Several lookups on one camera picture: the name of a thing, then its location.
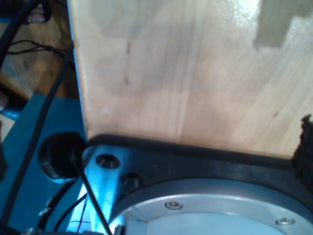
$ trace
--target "countersunk screw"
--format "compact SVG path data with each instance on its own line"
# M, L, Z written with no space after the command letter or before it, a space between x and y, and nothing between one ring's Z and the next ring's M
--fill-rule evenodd
M165 203L165 207L170 210L180 210L182 208L182 204L178 202L167 202Z
M293 224L295 220L293 218L281 218L276 220L276 224L278 225L290 225Z

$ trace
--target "screw hole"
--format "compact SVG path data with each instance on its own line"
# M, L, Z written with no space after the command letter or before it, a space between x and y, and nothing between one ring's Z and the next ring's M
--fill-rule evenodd
M180 210L182 208L182 204L178 202L167 202L165 203L165 207L170 210Z
M100 167L106 169L116 169L121 165L119 159L111 154L101 154L96 158L96 162Z
M139 188L143 185L143 180L140 175L129 172L122 177L123 184L132 185L135 188Z
M293 218L281 218L276 220L276 224L278 225L290 225L293 224L295 222L295 220Z

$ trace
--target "blue metal base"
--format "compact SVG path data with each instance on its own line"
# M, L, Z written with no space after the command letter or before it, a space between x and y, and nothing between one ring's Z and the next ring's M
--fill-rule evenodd
M32 96L2 143L9 168L5 174L4 181L0 183L0 213L2 213L4 202L25 155L44 99L44 95L35 94ZM37 149L12 211L9 226L19 231L24 231L29 227L36 227L39 221L38 213L45 208L47 201L61 187L61 185L49 181L39 168L37 160L38 148L45 138L58 132L75 131L85 137L81 113L79 100L54 98L47 114ZM81 185L82 182L78 181L61 200L50 217L46 226L47 231L53 229L62 213L76 201ZM69 219L70 215L61 225L60 231L66 231Z

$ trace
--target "wood grain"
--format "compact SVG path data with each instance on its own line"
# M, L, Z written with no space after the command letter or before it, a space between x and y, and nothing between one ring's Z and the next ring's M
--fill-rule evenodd
M311 0L70 0L88 137L290 158L313 112L312 9Z
M71 42L67 8L49 1L52 18L46 23L22 25L14 41L29 39L57 48L67 48ZM7 27L0 23L0 35ZM10 48L20 51L33 47L23 43ZM8 55L0 73L0 82L25 98L34 93L47 94L62 65L62 59L52 52L41 51L20 55ZM57 96L78 98L76 75L67 73Z

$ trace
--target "black cable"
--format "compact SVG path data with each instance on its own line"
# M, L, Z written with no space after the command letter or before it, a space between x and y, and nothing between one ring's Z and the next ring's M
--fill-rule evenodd
M31 0L30 2L25 4L25 6L18 11L8 27L5 29L0 39L0 70L2 68L5 55L9 50L11 42L13 41L22 23L24 22L26 17L32 12L32 10L34 10L42 2L43 0Z
M78 228L77 228L77 233L79 233L80 226L82 226L82 222L83 222L83 217L84 217L86 205L87 205L87 198L85 199L85 202L84 202L82 215L80 216L80 221L79 221L79 225L78 225Z
M37 49L37 48L43 48L47 51L59 51L59 52L62 52L62 51L66 51L67 49L59 49L59 48L55 48L53 46L48 46L48 45L44 45L44 44L41 44L41 43L37 43L33 40L29 40L29 39L24 39L24 40L19 40L19 41L16 41L16 42L13 42L11 43L11 46L14 46L16 44L21 44L21 43L31 43L32 45L34 45L35 47L33 48L30 48L30 49L26 49L26 50L22 50L22 51L17 51L17 52L14 52L14 51L8 51L7 54L8 55L11 55L11 54L22 54L22 53L25 53L25 51L32 51L34 49Z
M6 202L5 202L5 206L4 206L4 209L2 212L2 216L1 216L1 221L4 224L7 224L9 219L10 219L11 212L12 212L12 209L14 207L14 203L15 203L17 194L19 192L21 183L23 181L23 178L24 178L25 173L27 171L27 168L30 164L30 161L33 157L35 148L37 146L38 138L40 136L40 132L41 132L41 129L43 127L45 117L46 117L47 112L49 110L52 99L53 99L55 93L57 92L57 90L58 90L58 88L59 88L59 86L60 86L60 84L61 84L61 82L65 76L65 73L66 73L67 67L69 65L73 49L74 49L74 44L72 42L71 45L68 47L67 54L66 54L65 60L63 62L63 65L61 67L61 70L58 74L58 77L55 80L55 82L53 83L47 97L45 98L44 104L40 110L34 132L32 134L32 137L30 139L27 151L25 153L25 157L22 161L20 169L19 169L19 171L18 171L18 173L14 179L13 185L10 189L9 195L8 195Z
M62 59L64 59L65 55L64 55L64 51L66 51L66 49L59 49L59 48L55 48L52 46L47 46L44 44L40 44L37 43L33 40L19 40L19 41L15 41L13 43L11 43L11 46L14 46L16 44L20 44L20 43L31 43L33 44L35 47L29 48L29 49L25 49L25 50L21 50L21 51L8 51L7 55L20 55L20 54L24 54L24 53L31 53L31 52L38 52L38 51L50 51L53 52L55 54L57 54L59 57L61 57ZM70 68L76 73L76 68L75 68L75 62L70 61L69 64Z
M70 160L71 162L73 163L73 166L74 168L76 169L77 173L79 174L79 176L81 177L84 185L85 185L85 188L87 190L87 193L89 195L89 198L92 202L92 205L95 209L95 211L97 212L97 215L104 227L104 230L107 232L108 235L113 235L112 232L111 232L111 229L110 229L110 226L105 218L105 216L103 215L103 212L100 208L100 205L92 191L92 188L88 182L88 179L86 177L86 174L84 172L84 167L83 167L83 160L82 160L82 156L76 156L75 154L73 154L71 157L70 157Z
M84 196L82 196L81 198L79 198L73 205L71 205L60 217L60 219L58 220L58 222L56 223L56 225L54 226L53 231L56 232L58 231L60 225L62 224L63 220L66 218L66 216L78 205L80 204L82 201L84 201L87 198L87 193L85 193Z
M60 188L60 190L57 192L57 194L51 199L51 201L47 205L47 208L49 208L49 210L40 217L40 220L37 224L38 229L41 229L42 231L45 230L45 226L47 225L47 222L48 222L52 212L54 211L56 206L59 204L59 202L63 198L63 196L66 194L66 192L74 185L75 182L76 181L71 181L71 182L64 184Z

